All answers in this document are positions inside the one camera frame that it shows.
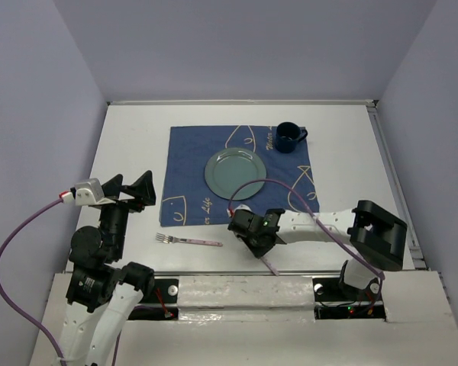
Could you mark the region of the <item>pink handled spoon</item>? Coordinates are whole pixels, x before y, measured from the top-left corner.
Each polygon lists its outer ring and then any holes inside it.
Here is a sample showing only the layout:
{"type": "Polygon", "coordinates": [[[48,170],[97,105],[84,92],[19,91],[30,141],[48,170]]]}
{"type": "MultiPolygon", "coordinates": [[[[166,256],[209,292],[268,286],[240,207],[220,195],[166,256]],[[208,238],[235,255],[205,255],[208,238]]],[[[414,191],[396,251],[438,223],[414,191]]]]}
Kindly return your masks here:
{"type": "Polygon", "coordinates": [[[260,261],[270,270],[273,275],[279,276],[279,271],[269,262],[267,258],[262,257],[260,261]]]}

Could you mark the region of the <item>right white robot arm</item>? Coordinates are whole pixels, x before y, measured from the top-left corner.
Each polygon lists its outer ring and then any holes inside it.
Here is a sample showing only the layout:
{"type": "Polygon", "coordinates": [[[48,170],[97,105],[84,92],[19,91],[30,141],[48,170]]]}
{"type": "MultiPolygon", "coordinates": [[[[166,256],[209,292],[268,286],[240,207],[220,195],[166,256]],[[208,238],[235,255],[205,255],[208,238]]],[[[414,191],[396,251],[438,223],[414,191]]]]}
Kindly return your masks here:
{"type": "Polygon", "coordinates": [[[408,226],[405,221],[372,201],[361,200],[353,209],[331,213],[268,209],[260,216],[237,208],[228,224],[255,258],[264,257],[277,245],[298,242],[333,242],[351,259],[336,280],[340,296],[353,299],[384,281],[386,271],[403,269],[408,226]]]}

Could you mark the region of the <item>pink handled fork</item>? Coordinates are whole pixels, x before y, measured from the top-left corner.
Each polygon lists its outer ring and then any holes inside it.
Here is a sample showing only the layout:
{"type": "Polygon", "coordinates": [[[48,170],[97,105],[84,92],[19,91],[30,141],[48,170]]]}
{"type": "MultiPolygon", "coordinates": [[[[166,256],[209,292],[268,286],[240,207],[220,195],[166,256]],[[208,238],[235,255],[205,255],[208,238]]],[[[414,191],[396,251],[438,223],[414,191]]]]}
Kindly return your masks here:
{"type": "Polygon", "coordinates": [[[156,233],[155,239],[159,242],[164,242],[164,243],[185,243],[185,244],[191,244],[191,245],[214,246],[214,247],[223,246],[221,242],[214,242],[214,241],[200,240],[200,239],[179,238],[175,236],[165,235],[162,233],[156,233]]]}

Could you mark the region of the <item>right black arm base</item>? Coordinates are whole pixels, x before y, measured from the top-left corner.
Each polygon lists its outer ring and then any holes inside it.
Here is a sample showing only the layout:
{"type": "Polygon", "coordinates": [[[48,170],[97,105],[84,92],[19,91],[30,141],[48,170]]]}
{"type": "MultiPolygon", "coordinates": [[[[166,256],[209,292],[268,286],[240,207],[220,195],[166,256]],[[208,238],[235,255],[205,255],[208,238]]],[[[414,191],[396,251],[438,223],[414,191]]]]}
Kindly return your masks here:
{"type": "Polygon", "coordinates": [[[313,286],[317,320],[386,319],[377,279],[364,290],[348,286],[338,277],[314,278],[313,286]]]}

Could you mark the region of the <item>dark blue mug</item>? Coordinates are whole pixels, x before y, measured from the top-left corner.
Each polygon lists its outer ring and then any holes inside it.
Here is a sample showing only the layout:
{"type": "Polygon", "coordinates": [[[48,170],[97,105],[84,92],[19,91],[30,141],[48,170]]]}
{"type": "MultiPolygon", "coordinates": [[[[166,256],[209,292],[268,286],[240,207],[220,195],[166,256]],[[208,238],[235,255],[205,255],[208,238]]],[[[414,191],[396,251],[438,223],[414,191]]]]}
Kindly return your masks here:
{"type": "Polygon", "coordinates": [[[276,128],[274,146],[280,153],[292,153],[306,139],[308,131],[293,122],[282,122],[276,128]]]}

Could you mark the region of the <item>teal ceramic plate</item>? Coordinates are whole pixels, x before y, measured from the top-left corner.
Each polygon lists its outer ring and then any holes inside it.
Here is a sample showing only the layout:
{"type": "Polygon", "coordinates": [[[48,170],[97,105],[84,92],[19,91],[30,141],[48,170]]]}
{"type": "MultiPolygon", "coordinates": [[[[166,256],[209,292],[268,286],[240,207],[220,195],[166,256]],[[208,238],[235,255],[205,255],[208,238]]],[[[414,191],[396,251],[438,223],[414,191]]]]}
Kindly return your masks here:
{"type": "Polygon", "coordinates": [[[205,182],[218,197],[230,199],[249,181],[266,178],[263,160],[252,151],[231,147],[215,153],[205,166],[205,182]]]}

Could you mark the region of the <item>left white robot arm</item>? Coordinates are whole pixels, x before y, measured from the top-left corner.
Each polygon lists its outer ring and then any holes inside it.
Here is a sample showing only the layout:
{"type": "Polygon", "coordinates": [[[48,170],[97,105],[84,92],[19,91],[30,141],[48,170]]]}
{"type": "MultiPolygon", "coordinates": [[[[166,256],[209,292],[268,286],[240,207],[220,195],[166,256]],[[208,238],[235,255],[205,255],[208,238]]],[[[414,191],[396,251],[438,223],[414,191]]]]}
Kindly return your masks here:
{"type": "Polygon", "coordinates": [[[59,197],[64,203],[94,207],[100,216],[97,226],[83,226],[71,238],[73,272],[57,364],[104,365],[132,310],[153,294],[152,268],[136,262],[113,267],[123,256],[129,215],[156,203],[152,172],[131,185],[124,184],[121,174],[105,183],[90,178],[59,197]]]}

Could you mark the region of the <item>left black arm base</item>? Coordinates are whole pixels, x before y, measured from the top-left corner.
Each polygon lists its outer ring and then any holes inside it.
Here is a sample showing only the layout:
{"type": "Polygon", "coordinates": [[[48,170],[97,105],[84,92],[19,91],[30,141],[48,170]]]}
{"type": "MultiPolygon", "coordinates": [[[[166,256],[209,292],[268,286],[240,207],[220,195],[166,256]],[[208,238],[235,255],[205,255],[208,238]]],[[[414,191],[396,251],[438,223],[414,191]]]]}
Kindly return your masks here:
{"type": "Polygon", "coordinates": [[[143,297],[132,310],[130,321],[171,321],[179,317],[178,277],[155,277],[155,285],[149,295],[143,297]]]}

